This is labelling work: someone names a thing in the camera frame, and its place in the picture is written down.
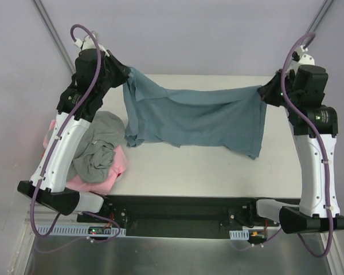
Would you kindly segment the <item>blue-grey t shirt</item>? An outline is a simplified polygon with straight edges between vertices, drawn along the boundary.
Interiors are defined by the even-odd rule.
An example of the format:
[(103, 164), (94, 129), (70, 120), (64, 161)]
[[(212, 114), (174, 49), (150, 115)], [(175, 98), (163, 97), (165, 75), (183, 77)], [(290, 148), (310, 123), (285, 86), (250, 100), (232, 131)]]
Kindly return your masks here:
[(165, 142), (176, 147), (226, 147), (256, 159), (267, 110), (258, 89), (167, 89), (132, 68), (123, 84), (127, 145)]

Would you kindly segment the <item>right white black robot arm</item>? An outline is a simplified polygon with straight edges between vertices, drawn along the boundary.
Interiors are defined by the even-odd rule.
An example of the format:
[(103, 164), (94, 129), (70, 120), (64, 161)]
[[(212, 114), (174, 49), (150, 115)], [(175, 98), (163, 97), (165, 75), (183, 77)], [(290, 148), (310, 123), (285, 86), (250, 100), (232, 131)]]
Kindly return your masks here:
[(274, 199), (259, 199), (246, 212), (252, 226), (266, 219), (281, 224), (287, 234), (322, 233), (344, 230), (344, 216), (335, 194), (334, 151), (338, 134), (338, 115), (323, 105), (328, 74), (316, 65), (290, 69), (284, 84), (290, 103), (281, 91), (281, 71), (259, 88), (265, 103), (282, 106), (288, 113), (294, 145), (302, 173), (302, 193), (298, 205)]

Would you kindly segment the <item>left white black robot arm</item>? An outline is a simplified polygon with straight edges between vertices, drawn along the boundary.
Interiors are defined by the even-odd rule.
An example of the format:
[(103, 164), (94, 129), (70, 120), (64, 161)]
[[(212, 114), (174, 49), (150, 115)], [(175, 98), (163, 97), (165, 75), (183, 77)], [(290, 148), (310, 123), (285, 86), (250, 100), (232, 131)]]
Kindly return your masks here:
[(90, 212), (96, 222), (103, 223), (110, 216), (103, 197), (67, 188), (67, 174), (105, 94), (125, 83), (130, 69), (109, 50), (98, 54), (96, 49), (82, 50), (75, 67), (72, 82), (57, 104), (54, 129), (41, 162), (29, 180), (19, 182), (17, 190), (31, 200), (31, 206), (38, 203), (62, 215)]

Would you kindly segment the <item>grey t shirt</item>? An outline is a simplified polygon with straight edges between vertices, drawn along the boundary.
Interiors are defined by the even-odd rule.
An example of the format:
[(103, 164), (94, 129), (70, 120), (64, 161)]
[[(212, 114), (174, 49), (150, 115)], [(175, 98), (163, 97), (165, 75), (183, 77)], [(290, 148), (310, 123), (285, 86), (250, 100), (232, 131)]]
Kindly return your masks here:
[(86, 183), (105, 181), (114, 162), (114, 149), (122, 144), (124, 133), (124, 124), (118, 116), (98, 111), (77, 146), (67, 181), (75, 176)]

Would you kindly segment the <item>pink t shirt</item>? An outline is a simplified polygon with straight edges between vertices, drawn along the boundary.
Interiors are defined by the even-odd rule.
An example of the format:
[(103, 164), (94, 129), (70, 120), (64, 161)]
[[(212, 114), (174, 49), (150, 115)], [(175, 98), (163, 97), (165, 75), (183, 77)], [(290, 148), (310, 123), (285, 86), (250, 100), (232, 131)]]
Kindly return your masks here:
[(114, 149), (114, 162), (110, 167), (110, 171), (105, 181), (101, 183), (86, 183), (83, 182), (78, 176), (75, 176), (70, 181), (66, 180), (66, 187), (75, 191), (92, 192), (100, 195), (107, 195), (112, 189), (114, 183), (121, 177), (121, 175), (126, 171), (128, 167), (128, 161), (123, 151), (122, 144)]

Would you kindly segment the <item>left aluminium frame post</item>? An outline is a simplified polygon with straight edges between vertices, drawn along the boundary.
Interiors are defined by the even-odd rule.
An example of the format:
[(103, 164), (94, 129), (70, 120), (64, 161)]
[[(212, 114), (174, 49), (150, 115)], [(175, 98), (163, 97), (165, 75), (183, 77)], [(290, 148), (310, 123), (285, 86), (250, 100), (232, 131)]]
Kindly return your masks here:
[(42, 23), (45, 26), (46, 31), (48, 32), (52, 42), (54, 43), (61, 59), (63, 60), (67, 70), (70, 72), (70, 74), (74, 74), (75, 72), (75, 66), (73, 64), (73, 61), (71, 60), (68, 51), (66, 50), (62, 39), (60, 38), (57, 29), (54, 25), (54, 23), (51, 20), (51, 17), (49, 13), (46, 10), (46, 7), (42, 0), (31, 0), (31, 3), (33, 4), (36, 12), (38, 13)]

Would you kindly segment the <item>aluminium frame post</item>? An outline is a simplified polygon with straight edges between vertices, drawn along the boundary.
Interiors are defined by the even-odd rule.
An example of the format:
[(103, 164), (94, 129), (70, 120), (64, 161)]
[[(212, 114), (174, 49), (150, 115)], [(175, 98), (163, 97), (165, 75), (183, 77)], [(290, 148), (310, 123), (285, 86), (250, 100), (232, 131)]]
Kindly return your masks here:
[(324, 0), (321, 4), (319, 10), (316, 12), (316, 15), (312, 19), (310, 25), (308, 26), (306, 33), (317, 32), (324, 22), (326, 16), (331, 11), (333, 5), (335, 4), (335, 0)]
[(63, 60), (67, 70), (70, 72), (70, 74), (74, 74), (75, 72), (75, 66), (73, 64), (73, 61), (71, 60), (68, 51), (66, 50), (62, 39), (60, 38), (57, 29), (54, 25), (54, 23), (51, 20), (51, 17), (49, 13), (46, 10), (46, 7), (42, 0), (31, 0), (31, 3), (33, 4), (36, 12), (38, 13), (42, 23), (45, 26), (46, 31), (48, 32), (52, 42), (54, 43), (61, 59)]

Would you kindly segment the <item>right aluminium frame post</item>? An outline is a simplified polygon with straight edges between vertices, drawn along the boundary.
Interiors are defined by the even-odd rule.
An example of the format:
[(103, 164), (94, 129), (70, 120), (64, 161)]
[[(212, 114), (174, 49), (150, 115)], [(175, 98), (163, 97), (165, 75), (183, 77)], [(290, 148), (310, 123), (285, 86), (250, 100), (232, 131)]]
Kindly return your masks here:
[(306, 33), (317, 32), (324, 22), (326, 16), (331, 11), (333, 5), (335, 4), (335, 0), (324, 0), (321, 4), (319, 10), (316, 12), (316, 15), (312, 19), (310, 25), (308, 26)]

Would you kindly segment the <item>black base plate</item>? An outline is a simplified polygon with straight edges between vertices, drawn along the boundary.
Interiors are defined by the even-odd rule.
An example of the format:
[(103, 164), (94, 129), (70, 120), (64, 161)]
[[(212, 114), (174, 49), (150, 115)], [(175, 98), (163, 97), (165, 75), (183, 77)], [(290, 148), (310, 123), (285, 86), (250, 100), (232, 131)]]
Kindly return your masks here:
[(108, 195), (97, 217), (82, 214), (81, 223), (101, 225), (112, 218), (128, 237), (228, 239), (230, 231), (278, 227), (261, 218), (255, 198), (153, 197)]

